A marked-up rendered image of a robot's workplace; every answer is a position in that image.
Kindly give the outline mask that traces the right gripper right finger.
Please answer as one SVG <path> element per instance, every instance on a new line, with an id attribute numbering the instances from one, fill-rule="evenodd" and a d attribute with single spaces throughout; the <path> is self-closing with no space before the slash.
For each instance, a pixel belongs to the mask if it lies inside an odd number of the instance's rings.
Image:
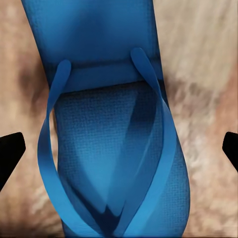
<path id="1" fill-rule="evenodd" d="M 238 172 L 238 134 L 227 132 L 222 149 Z"/>

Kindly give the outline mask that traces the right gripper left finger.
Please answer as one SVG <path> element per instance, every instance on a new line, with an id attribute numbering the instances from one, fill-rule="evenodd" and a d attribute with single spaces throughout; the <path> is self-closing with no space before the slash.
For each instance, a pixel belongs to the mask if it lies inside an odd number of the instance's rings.
<path id="1" fill-rule="evenodd" d="M 21 132 L 0 137 L 0 192 L 25 151 Z"/>

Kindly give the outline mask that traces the sandal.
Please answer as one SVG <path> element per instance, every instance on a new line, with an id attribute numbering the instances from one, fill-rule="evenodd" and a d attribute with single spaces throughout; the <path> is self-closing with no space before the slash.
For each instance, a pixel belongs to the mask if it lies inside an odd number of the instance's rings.
<path id="1" fill-rule="evenodd" d="M 65 238 L 181 238 L 190 186 L 153 0 L 21 1 L 50 89 L 39 171 Z"/>

